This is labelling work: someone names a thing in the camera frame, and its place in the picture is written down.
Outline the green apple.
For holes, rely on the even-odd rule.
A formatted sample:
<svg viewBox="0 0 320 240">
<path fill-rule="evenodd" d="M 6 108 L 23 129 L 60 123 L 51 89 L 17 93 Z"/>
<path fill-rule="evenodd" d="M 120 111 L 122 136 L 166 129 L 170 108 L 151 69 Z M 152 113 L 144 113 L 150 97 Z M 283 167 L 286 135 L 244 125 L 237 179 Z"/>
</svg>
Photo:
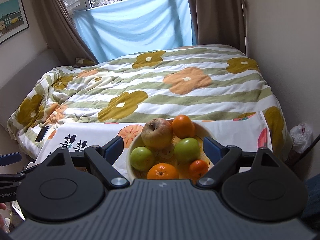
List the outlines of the green apple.
<svg viewBox="0 0 320 240">
<path fill-rule="evenodd" d="M 146 147 L 137 147 L 130 154 L 130 164 L 138 171 L 146 172 L 153 167 L 155 156 Z"/>
<path fill-rule="evenodd" d="M 181 163 L 191 163 L 201 156 L 199 143 L 195 138 L 185 138 L 174 147 L 174 155 Z"/>
</svg>

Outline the large orange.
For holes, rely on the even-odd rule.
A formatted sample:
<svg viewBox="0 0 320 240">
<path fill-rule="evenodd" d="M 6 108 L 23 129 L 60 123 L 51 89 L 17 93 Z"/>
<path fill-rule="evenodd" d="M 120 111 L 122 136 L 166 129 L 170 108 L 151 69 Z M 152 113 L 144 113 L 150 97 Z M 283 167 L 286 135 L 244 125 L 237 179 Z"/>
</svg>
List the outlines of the large orange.
<svg viewBox="0 0 320 240">
<path fill-rule="evenodd" d="M 172 130 L 180 139 L 193 138 L 195 136 L 195 125 L 186 115 L 178 115 L 172 121 Z"/>
<path fill-rule="evenodd" d="M 167 163 L 159 163 L 149 169 L 146 178 L 151 180 L 179 179 L 176 168 Z"/>
</svg>

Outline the small mandarin in bowl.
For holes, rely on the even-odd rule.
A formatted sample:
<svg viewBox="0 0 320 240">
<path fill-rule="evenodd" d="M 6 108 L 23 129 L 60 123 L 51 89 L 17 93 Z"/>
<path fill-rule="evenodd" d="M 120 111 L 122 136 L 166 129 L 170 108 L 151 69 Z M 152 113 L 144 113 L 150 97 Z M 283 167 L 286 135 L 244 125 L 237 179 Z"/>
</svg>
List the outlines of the small mandarin in bowl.
<svg viewBox="0 0 320 240">
<path fill-rule="evenodd" d="M 189 166 L 190 178 L 193 181 L 197 181 L 207 173 L 208 167 L 209 167 L 208 164 L 201 159 L 193 161 Z"/>
</svg>

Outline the white fruit-print cloth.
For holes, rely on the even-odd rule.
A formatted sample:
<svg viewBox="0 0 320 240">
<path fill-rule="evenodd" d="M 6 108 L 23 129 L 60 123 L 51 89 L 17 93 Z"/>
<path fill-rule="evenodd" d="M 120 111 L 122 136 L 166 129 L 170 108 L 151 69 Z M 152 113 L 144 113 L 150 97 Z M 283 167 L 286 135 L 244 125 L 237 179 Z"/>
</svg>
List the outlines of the white fruit-print cloth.
<svg viewBox="0 0 320 240">
<path fill-rule="evenodd" d="M 245 152 L 256 152 L 259 147 L 273 149 L 266 119 L 262 112 L 244 119 L 225 121 L 195 120 L 196 135 L 202 139 L 210 136 L 221 145 L 235 145 Z M 114 167 L 127 179 L 133 175 L 127 171 L 126 160 L 129 147 L 138 137 L 143 123 L 92 123 L 67 122 L 55 131 L 46 133 L 45 143 L 37 155 L 35 164 L 42 163 L 57 148 L 65 146 L 70 152 L 83 150 L 92 145 L 103 146 L 116 136 L 124 140 L 124 150 L 114 163 Z"/>
</svg>

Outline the green apple in bowl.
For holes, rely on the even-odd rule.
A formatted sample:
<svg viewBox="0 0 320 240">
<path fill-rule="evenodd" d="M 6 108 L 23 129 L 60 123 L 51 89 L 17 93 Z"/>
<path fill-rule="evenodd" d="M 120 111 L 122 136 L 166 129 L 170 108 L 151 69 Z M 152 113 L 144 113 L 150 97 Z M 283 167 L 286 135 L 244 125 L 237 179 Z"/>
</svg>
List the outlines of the green apple in bowl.
<svg viewBox="0 0 320 240">
<path fill-rule="evenodd" d="M 181 163 L 191 163 L 201 156 L 199 143 L 195 138 L 185 138 L 174 147 L 174 155 Z"/>
</svg>

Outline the black smartphone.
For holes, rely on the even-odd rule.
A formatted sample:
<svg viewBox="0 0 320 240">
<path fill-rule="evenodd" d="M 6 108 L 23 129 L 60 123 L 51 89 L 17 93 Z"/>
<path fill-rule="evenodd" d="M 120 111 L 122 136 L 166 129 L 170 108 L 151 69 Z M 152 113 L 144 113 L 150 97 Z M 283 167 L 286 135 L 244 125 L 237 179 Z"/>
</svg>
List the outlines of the black smartphone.
<svg viewBox="0 0 320 240">
<path fill-rule="evenodd" d="M 43 141 L 46 133 L 48 132 L 48 130 L 49 130 L 49 126 L 42 127 L 40 132 L 39 132 L 39 134 L 37 135 L 37 137 L 35 139 L 35 142 Z"/>
</svg>

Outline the cream ceramic fruit bowl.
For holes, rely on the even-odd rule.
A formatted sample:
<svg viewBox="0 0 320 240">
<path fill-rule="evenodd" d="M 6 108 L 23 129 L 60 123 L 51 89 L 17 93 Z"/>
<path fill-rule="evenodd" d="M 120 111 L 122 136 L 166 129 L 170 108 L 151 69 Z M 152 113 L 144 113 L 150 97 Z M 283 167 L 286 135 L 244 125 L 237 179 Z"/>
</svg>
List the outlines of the cream ceramic fruit bowl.
<svg viewBox="0 0 320 240">
<path fill-rule="evenodd" d="M 198 141 L 199 148 L 200 148 L 200 159 L 205 161 L 208 164 L 208 169 L 210 170 L 214 164 L 210 161 L 210 159 L 206 156 L 203 150 L 203 139 L 204 137 L 212 137 L 215 139 L 213 133 L 205 126 L 208 122 L 201 122 L 201 121 L 193 121 L 195 125 L 195 139 Z M 169 163 L 170 165 L 174 166 L 176 170 L 179 172 L 180 179 L 190 179 L 189 176 L 189 163 L 180 163 L 176 160 L 174 155 L 174 146 L 180 142 L 180 138 L 176 135 L 173 136 L 171 141 L 171 146 L 167 147 L 161 151 L 154 151 L 151 150 L 155 156 L 155 164 L 158 163 Z M 134 179 L 146 179 L 147 172 L 141 172 L 136 170 L 130 162 L 130 155 L 131 152 L 137 147 L 145 147 L 140 133 L 135 137 L 133 142 L 131 143 L 130 147 L 127 149 L 127 158 L 126 158 L 126 169 L 127 174 L 129 176 L 130 181 Z"/>
</svg>

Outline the large yellowish apple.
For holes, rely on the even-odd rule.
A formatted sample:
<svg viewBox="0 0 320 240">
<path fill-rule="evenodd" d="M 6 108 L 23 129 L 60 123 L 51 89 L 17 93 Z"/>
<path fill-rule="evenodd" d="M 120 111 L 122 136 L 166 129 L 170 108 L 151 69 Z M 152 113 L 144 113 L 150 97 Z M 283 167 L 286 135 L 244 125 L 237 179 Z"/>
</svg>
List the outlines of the large yellowish apple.
<svg viewBox="0 0 320 240">
<path fill-rule="evenodd" d="M 163 118 L 147 122 L 141 132 L 144 144 L 154 150 L 161 150 L 171 145 L 173 130 L 170 122 Z"/>
</svg>

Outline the large orange in bowl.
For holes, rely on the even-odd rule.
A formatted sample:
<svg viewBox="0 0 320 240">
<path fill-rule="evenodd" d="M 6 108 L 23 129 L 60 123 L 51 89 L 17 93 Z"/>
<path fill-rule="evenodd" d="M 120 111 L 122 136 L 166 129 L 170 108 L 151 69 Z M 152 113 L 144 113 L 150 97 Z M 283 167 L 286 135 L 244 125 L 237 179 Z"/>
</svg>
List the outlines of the large orange in bowl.
<svg viewBox="0 0 320 240">
<path fill-rule="evenodd" d="M 146 178 L 151 180 L 179 179 L 176 168 L 167 163 L 159 163 L 149 169 Z"/>
</svg>

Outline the grey headboard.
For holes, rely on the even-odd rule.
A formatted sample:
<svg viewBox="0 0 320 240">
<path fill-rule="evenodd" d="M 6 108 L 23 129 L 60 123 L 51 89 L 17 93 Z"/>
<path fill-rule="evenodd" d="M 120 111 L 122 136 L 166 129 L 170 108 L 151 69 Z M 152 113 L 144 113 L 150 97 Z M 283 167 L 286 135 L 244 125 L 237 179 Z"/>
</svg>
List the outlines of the grey headboard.
<svg viewBox="0 0 320 240">
<path fill-rule="evenodd" d="M 51 49 L 47 49 L 17 72 L 2 88 L 1 125 L 7 129 L 7 121 L 19 107 L 25 97 L 34 88 L 37 81 L 61 62 Z"/>
</svg>

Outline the white plastic bag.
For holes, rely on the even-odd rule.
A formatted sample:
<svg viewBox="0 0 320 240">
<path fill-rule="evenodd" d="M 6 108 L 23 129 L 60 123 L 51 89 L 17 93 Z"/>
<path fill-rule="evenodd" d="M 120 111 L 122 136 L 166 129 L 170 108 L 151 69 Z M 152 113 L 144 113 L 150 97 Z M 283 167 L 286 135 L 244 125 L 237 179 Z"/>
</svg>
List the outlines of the white plastic bag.
<svg viewBox="0 0 320 240">
<path fill-rule="evenodd" d="M 312 129 L 302 122 L 289 131 L 295 152 L 302 154 L 312 143 Z"/>
</svg>

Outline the floral striped duvet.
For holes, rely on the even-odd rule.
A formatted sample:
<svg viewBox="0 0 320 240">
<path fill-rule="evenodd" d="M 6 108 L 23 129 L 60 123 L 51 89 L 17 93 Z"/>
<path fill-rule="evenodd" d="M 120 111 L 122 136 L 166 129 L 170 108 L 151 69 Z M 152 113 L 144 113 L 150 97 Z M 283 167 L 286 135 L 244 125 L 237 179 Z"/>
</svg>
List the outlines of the floral striped duvet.
<svg viewBox="0 0 320 240">
<path fill-rule="evenodd" d="M 292 140 L 258 63 L 231 46 L 212 44 L 53 68 L 12 113 L 7 129 L 36 158 L 43 147 L 36 141 L 41 128 L 67 121 L 148 122 L 181 114 L 220 121 L 257 112 L 265 116 L 275 154 L 286 159 Z"/>
</svg>

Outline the brown left curtain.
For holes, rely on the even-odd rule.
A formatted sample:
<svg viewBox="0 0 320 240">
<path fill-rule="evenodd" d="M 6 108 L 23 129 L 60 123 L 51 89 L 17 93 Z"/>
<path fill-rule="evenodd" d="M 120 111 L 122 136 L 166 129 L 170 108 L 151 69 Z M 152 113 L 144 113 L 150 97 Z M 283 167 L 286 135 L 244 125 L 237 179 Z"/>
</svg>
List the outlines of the brown left curtain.
<svg viewBox="0 0 320 240">
<path fill-rule="evenodd" d="M 75 64 L 75 59 L 97 59 L 77 32 L 63 0 L 31 0 L 42 35 L 59 61 Z"/>
</svg>

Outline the brown curtain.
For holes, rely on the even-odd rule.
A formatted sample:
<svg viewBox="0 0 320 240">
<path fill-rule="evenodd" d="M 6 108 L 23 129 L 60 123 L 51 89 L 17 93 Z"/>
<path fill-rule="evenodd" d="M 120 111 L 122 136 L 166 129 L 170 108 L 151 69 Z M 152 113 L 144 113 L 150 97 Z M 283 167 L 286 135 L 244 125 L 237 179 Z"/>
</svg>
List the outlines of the brown curtain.
<svg viewBox="0 0 320 240">
<path fill-rule="evenodd" d="M 75 59 L 97 59 L 77 32 L 63 0 L 31 0 L 42 35 L 59 61 L 75 64 Z"/>
<path fill-rule="evenodd" d="M 224 44 L 246 52 L 242 0 L 188 0 L 188 3 L 196 44 Z"/>
</svg>

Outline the light blue window sheet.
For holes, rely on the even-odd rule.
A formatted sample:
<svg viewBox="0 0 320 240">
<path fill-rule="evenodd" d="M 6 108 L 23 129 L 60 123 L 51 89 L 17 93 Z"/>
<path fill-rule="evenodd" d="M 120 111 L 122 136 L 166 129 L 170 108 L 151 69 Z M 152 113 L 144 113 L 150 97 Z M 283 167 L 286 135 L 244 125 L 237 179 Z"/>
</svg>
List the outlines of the light blue window sheet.
<svg viewBox="0 0 320 240">
<path fill-rule="evenodd" d="M 188 0 L 124 0 L 76 11 L 74 20 L 99 63 L 196 43 Z"/>
</svg>

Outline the brown right curtain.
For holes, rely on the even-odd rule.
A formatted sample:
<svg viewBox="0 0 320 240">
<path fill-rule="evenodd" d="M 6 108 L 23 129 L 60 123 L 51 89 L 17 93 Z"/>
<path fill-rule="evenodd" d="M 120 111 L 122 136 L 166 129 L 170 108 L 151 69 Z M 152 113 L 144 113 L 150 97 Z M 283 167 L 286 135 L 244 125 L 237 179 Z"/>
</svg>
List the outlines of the brown right curtain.
<svg viewBox="0 0 320 240">
<path fill-rule="evenodd" d="M 224 44 L 246 52 L 242 0 L 188 0 L 188 3 L 196 44 Z"/>
</svg>

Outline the framed picture on wall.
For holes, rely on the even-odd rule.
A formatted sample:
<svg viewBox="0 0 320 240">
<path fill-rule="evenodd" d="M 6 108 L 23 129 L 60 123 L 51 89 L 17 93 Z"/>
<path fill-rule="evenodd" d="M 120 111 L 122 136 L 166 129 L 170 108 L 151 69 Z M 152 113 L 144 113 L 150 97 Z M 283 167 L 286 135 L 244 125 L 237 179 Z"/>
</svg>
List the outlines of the framed picture on wall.
<svg viewBox="0 0 320 240">
<path fill-rule="evenodd" d="M 22 0 L 1 0 L 0 44 L 29 28 Z"/>
</svg>

